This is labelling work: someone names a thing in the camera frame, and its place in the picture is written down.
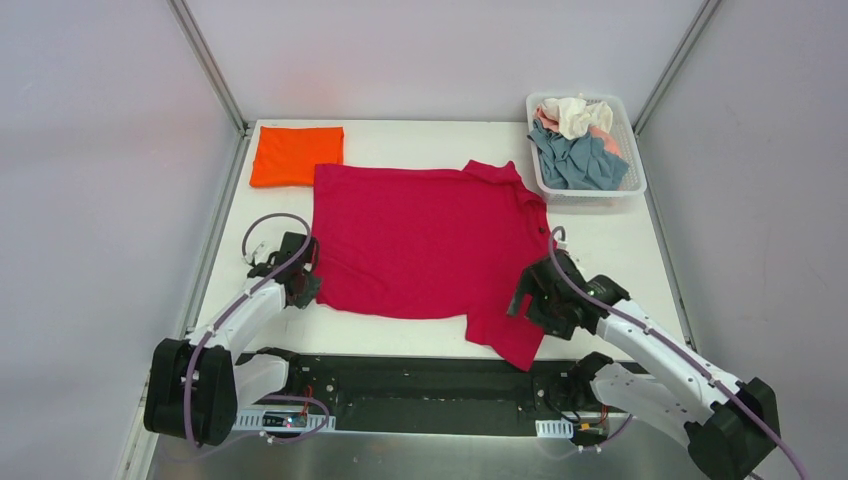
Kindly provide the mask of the crimson red t shirt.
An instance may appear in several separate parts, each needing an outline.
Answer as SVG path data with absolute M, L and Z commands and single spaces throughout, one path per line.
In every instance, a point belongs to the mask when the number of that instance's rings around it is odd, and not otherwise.
M 320 304 L 403 320 L 464 316 L 469 342 L 532 366 L 543 331 L 508 308 L 523 270 L 547 253 L 549 223 L 513 164 L 321 165 L 312 233 Z

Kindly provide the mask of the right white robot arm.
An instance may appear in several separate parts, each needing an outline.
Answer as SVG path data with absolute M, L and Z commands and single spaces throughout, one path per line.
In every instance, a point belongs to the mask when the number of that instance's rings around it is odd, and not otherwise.
M 546 399 L 560 411 L 607 406 L 633 415 L 684 447 L 710 479 L 747 479 L 778 446 L 769 385 L 744 382 L 689 350 L 611 278 L 585 279 L 563 250 L 524 269 L 508 313 L 564 340 L 582 329 L 647 373 L 641 377 L 592 352 L 547 388 Z

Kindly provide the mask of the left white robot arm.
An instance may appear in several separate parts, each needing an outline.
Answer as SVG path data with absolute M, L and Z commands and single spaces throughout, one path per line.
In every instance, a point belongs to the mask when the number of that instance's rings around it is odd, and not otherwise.
M 204 329 L 166 338 L 154 349 L 143 425 L 153 433 L 217 446 L 238 413 L 267 395 L 297 402 L 305 378 L 271 348 L 248 353 L 254 337 L 286 310 L 313 302 L 319 241 L 287 232 L 280 247 L 248 271 L 239 292 Z

